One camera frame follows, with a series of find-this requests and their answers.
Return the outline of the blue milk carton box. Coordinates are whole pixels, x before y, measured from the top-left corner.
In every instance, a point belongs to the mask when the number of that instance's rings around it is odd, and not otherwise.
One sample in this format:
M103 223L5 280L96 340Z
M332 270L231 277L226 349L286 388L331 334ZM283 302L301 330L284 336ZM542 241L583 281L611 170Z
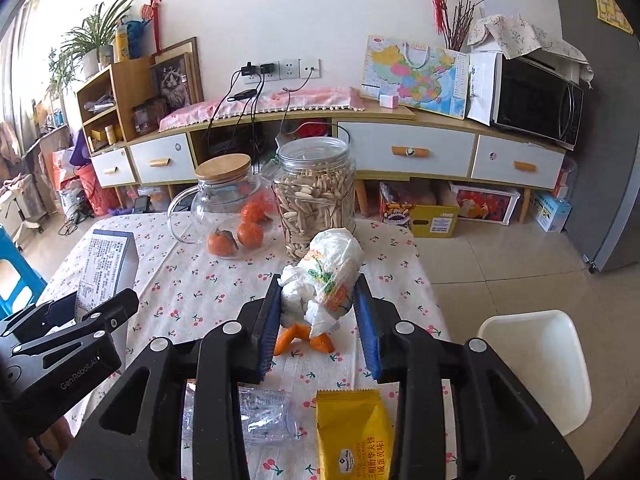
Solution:
M138 265L134 234L127 231L93 231L76 294L76 320L79 321L122 290L133 288Z

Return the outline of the clear crushed plastic bottle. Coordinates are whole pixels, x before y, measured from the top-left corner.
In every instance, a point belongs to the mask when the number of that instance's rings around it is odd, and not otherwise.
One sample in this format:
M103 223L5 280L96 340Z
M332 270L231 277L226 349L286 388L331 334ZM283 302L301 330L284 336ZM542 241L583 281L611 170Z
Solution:
M240 387L240 414L247 448L294 448L300 440L292 394L284 390Z

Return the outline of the yellow snack bag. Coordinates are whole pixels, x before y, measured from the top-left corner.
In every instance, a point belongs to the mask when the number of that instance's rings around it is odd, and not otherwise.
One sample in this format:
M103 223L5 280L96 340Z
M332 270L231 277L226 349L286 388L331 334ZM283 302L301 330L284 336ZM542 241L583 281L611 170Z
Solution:
M378 390L317 393L322 479L388 479L394 434Z

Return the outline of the orange peel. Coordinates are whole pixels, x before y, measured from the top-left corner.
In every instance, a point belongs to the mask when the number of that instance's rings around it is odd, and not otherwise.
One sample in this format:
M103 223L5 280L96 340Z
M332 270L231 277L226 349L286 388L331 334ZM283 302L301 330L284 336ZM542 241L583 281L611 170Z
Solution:
M311 328L307 325L294 324L280 331L273 354L280 356L292 346L295 341L303 341L317 352L330 354L335 351L334 344L328 334L311 336Z

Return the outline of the white tissue wrapper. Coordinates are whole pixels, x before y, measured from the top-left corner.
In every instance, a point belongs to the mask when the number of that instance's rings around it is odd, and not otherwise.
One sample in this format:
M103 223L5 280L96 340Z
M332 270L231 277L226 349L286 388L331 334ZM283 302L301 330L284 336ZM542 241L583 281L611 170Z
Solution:
M363 249L348 229L318 233L303 258L278 278L281 325L306 326L311 337L336 330L352 307L363 263Z

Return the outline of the white trash bin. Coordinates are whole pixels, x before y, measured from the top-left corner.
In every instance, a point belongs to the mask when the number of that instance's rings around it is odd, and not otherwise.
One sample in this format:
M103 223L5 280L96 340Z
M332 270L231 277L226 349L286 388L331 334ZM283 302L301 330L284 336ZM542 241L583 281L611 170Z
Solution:
M567 313L492 316L477 337L506 362L563 436L582 426L591 410L592 391L582 344Z

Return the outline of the blue plastic stool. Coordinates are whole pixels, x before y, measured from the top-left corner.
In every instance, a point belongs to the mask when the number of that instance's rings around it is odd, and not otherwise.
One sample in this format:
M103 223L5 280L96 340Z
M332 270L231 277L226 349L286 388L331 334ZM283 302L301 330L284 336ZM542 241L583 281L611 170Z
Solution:
M30 266L3 226L0 226L0 232L1 261L9 265L14 278L9 296L1 297L1 318L7 318L13 314L20 298L25 300L26 306L37 301L46 289L47 282Z

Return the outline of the orange persimmon fruit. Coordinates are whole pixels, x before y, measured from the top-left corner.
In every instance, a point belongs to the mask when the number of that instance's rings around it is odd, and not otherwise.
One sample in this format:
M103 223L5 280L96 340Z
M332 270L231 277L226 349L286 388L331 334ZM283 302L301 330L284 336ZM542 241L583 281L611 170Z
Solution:
M221 258L231 258L239 250L238 244L228 230L216 229L206 237L206 247L210 254Z
M241 220L243 223L261 224L266 221L265 209L259 202L249 202L241 209Z
M264 229L255 222L242 222L236 230L240 244L247 249L257 249L264 242Z

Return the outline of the yellow cardboard box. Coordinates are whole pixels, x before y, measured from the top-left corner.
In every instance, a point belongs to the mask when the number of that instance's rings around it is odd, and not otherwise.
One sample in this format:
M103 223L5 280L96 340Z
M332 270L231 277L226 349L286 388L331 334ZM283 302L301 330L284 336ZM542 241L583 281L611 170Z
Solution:
M446 181L380 182L381 220L409 229L415 237L452 237L459 211Z

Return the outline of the white box red picture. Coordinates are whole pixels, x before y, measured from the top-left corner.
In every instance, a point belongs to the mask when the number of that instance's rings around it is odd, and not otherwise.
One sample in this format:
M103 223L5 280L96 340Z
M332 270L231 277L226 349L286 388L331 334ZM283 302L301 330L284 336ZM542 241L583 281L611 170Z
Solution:
M510 224L521 198L520 192L512 188L482 188L454 182L449 182L448 186L459 206L461 219L500 226Z

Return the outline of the glass jar bamboo lid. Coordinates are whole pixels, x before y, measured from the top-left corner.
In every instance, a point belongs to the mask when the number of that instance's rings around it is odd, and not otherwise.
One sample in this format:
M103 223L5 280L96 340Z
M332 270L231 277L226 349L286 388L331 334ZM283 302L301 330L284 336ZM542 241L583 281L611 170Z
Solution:
M181 244L206 249L206 237L216 229L232 233L239 250L234 257L244 259L267 248L278 235L276 207L268 182L252 169L247 154L221 155L203 162L195 169L196 185L180 192L167 211L167 226L172 237ZM236 237L242 223L241 209L249 202L259 202L265 209L266 221L260 226L265 237L257 249L243 247Z

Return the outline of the blue white small box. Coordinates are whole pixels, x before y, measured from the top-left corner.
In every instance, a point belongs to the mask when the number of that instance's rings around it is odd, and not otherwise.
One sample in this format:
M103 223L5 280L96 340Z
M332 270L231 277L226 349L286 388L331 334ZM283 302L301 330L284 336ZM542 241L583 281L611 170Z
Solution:
M571 211L572 205L566 200L558 200L548 192L533 192L529 214L544 232L561 232Z

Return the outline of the wooden tv cabinet white drawers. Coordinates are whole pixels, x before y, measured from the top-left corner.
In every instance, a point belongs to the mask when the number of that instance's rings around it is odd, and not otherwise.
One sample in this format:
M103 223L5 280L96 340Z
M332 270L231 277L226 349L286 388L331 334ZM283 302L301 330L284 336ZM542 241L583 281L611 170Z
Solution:
M348 144L356 162L362 208L368 206L366 182L412 178L510 185L522 190L522 204L527 206L534 191L554 188L565 157L557 146L501 133L472 120L407 107L389 110L373 101L363 102L361 110L291 108L262 114L241 105L238 117L137 134L134 107L152 94L150 71L149 58L115 63L77 92L80 105L105 91L114 96L114 105L104 112L81 114L85 134L107 126L119 126L122 132L121 141L89 151L104 188L191 183L196 165L209 159L213 147L232 134L250 142L256 133L295 136L310 126Z

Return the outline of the plastic jar of seeds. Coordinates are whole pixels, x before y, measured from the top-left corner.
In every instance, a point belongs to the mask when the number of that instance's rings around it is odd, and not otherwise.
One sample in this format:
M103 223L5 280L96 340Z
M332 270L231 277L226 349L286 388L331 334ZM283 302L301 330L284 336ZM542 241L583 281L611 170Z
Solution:
M284 144L272 181L288 254L302 258L327 229L356 230L355 162L348 144L315 136Z

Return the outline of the framed cat picture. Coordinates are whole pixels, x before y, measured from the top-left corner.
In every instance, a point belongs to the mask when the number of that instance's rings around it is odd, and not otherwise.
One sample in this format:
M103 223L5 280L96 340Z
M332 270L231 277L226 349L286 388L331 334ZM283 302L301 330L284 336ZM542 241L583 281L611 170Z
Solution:
M169 113L203 101L198 38L157 51L150 73L154 91L165 101Z

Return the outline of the green potted plant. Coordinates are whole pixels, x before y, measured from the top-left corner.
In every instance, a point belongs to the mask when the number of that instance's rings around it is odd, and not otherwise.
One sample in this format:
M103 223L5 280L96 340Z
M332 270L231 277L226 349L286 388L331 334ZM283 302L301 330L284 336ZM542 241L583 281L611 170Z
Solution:
M82 70L84 78L92 77L100 70L101 52L111 47L116 26L126 18L134 0L115 0L110 6L97 4L81 21L66 32L58 49L49 54L50 96L62 96L78 79Z

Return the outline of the small pink white box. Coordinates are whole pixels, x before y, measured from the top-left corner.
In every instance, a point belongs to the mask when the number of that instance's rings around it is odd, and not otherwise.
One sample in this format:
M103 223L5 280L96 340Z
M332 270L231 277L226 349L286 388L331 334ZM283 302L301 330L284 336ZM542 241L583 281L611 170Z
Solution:
M388 110L396 110L399 106L399 96L396 96L396 94L381 93L378 96L378 105Z

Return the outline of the black microwave oven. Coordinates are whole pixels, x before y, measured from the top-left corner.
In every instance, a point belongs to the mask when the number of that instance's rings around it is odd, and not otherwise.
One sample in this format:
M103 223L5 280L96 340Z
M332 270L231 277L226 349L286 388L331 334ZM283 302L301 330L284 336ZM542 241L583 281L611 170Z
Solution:
M584 90L529 58L496 58L490 124L539 136L573 151L582 121Z

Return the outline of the colourful china map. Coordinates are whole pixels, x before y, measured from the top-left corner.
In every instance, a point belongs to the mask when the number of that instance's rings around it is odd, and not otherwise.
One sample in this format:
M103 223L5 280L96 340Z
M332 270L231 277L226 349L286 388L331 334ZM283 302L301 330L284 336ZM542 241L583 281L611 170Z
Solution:
M397 96L402 106L454 119L465 118L470 56L383 36L370 36L360 94L377 100Z

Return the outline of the floral cloth on microwave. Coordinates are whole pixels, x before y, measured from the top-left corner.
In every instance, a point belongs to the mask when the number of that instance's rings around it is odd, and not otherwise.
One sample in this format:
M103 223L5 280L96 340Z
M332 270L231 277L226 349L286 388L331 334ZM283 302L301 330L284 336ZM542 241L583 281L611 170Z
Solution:
M508 60L537 51L546 52L577 65L579 78L587 84L593 81L593 69L581 50L522 18L494 14L476 20L470 28L466 45L472 50L490 51L488 44L495 44Z

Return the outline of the dried branches bundle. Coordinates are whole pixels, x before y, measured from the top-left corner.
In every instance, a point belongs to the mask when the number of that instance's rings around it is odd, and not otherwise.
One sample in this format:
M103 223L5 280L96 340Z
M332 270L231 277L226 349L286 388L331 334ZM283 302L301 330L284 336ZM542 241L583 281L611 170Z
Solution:
M487 0L473 2L472 0L459 0L454 6L452 18L448 14L448 6L444 4L444 36L445 46L448 50L461 51L465 39L469 35L473 23L476 8Z

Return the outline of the yellow fridge note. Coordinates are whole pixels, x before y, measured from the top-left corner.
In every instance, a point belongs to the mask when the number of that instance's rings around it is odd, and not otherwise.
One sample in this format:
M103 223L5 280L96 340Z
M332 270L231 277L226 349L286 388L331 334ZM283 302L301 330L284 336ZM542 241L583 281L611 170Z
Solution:
M597 18L614 28L634 36L634 29L615 0L596 0Z

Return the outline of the silver refrigerator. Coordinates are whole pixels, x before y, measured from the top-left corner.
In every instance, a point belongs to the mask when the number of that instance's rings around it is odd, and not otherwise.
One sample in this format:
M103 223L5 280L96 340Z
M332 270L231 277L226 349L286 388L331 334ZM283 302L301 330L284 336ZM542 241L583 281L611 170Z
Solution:
M594 71L565 231L590 272L608 272L639 261L639 41L600 21L596 0L558 1L563 38Z

